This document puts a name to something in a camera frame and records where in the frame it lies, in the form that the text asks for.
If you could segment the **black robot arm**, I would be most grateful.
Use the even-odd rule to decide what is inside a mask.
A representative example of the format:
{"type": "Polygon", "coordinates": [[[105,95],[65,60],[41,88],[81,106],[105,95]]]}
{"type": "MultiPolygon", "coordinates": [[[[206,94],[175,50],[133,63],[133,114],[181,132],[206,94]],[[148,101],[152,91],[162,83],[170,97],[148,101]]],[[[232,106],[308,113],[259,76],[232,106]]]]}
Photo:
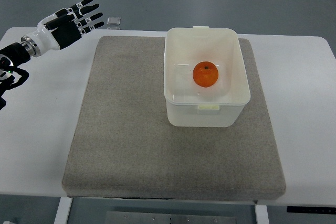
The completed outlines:
{"type": "Polygon", "coordinates": [[[2,95],[21,86],[28,79],[29,73],[19,66],[30,61],[33,53],[32,48],[24,41],[1,49],[1,109],[6,106],[2,95]]]}

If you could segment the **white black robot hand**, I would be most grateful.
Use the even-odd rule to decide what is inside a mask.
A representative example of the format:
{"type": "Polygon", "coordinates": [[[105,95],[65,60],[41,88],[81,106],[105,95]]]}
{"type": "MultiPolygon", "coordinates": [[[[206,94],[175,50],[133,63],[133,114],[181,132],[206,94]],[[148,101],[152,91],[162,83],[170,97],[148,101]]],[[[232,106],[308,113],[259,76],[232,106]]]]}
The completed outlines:
{"type": "Polygon", "coordinates": [[[69,47],[83,35],[104,25],[104,22],[97,22],[103,13],[95,13],[99,4],[90,5],[92,1],[82,0],[45,17],[34,32],[21,38],[20,44],[33,57],[69,47]]]}

